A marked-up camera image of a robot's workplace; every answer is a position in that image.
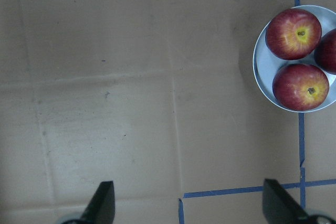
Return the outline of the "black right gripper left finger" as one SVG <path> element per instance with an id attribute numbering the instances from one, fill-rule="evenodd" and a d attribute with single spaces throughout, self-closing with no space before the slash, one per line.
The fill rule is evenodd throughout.
<path id="1" fill-rule="evenodd" d="M 115 218 L 113 181 L 101 182 L 79 219 L 79 223 L 112 224 Z"/>

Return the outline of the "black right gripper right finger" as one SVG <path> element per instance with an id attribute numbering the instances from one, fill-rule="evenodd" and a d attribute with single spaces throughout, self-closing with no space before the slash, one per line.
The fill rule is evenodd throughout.
<path id="1" fill-rule="evenodd" d="M 264 179 L 262 210 L 270 224 L 308 223 L 309 215 L 275 179 Z"/>

